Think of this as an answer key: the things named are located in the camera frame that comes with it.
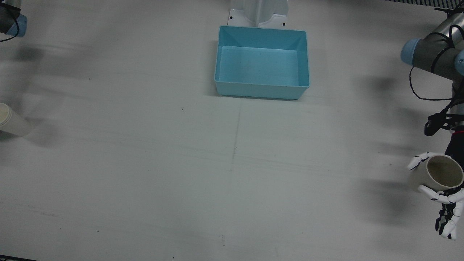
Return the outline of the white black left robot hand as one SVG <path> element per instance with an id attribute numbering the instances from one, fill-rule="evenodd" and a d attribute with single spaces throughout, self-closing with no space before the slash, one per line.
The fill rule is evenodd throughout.
<path id="1" fill-rule="evenodd" d="M 442 205 L 435 230 L 450 240 L 457 238 L 457 224 L 463 214 L 463 137 L 463 130 L 457 130 L 444 154 L 424 152 L 407 165 L 408 186 Z"/>

